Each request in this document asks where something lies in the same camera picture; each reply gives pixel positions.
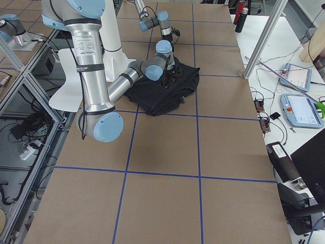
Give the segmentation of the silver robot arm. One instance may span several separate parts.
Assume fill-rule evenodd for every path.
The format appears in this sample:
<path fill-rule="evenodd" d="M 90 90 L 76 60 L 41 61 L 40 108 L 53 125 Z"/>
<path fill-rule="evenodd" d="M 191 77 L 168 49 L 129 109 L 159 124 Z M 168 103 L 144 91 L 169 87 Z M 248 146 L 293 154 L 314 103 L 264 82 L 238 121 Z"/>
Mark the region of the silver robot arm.
<path fill-rule="evenodd" d="M 175 62 L 169 15 L 150 16 L 142 1 L 135 1 L 140 28 L 159 26 L 162 39 L 150 60 L 128 59 L 122 51 L 112 1 L 42 1 L 43 23 L 72 35 L 70 49 L 81 84 L 83 109 L 78 127 L 83 136 L 100 142 L 119 137 L 123 119 L 115 102 L 142 77 L 157 81 Z"/>
<path fill-rule="evenodd" d="M 151 7 L 146 6 L 141 0 L 135 0 L 133 3 L 138 12 L 140 29 L 143 32 L 146 32 L 156 26 L 159 26 L 161 38 L 169 41 L 172 48 L 174 48 L 173 35 L 176 35 L 179 38 L 180 31 L 170 25 L 167 11 L 161 11 L 156 14 Z"/>

